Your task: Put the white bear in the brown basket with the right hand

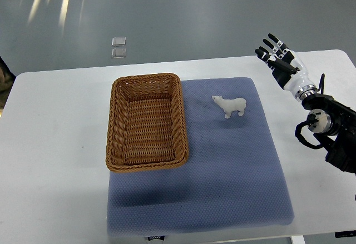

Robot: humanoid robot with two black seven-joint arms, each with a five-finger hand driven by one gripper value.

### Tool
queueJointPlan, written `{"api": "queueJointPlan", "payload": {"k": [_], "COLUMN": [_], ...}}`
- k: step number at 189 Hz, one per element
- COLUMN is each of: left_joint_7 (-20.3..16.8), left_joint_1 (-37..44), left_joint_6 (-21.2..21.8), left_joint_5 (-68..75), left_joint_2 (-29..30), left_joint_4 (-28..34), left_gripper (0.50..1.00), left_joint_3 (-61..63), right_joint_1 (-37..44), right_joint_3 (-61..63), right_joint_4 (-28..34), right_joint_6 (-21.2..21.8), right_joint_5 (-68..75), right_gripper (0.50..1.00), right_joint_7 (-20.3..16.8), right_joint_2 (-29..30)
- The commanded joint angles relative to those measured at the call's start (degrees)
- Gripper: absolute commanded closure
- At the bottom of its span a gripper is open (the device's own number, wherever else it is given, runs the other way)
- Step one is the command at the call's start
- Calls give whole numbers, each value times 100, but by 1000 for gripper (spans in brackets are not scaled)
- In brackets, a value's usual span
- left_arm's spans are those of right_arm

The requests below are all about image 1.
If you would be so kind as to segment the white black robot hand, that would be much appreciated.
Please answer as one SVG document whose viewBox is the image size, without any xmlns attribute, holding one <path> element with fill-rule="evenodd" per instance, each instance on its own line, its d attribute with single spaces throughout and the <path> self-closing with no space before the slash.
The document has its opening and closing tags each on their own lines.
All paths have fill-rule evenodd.
<svg viewBox="0 0 356 244">
<path fill-rule="evenodd" d="M 264 46 L 257 48 L 255 53 L 269 67 L 283 90 L 289 91 L 299 102 L 317 93 L 318 88 L 309 79 L 306 66 L 294 50 L 271 33 L 263 43 Z"/>
</svg>

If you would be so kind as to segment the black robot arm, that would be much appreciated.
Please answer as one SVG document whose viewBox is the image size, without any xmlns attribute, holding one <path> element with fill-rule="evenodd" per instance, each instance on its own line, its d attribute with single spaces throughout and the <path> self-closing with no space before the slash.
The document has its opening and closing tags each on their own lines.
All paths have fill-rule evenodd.
<svg viewBox="0 0 356 244">
<path fill-rule="evenodd" d="M 355 173 L 355 111 L 332 96 L 311 94 L 302 102 L 309 114 L 304 122 L 296 126 L 298 141 L 314 150 L 325 149 L 325 161 L 343 172 Z M 308 142 L 301 131 L 307 126 L 319 142 Z"/>
</svg>

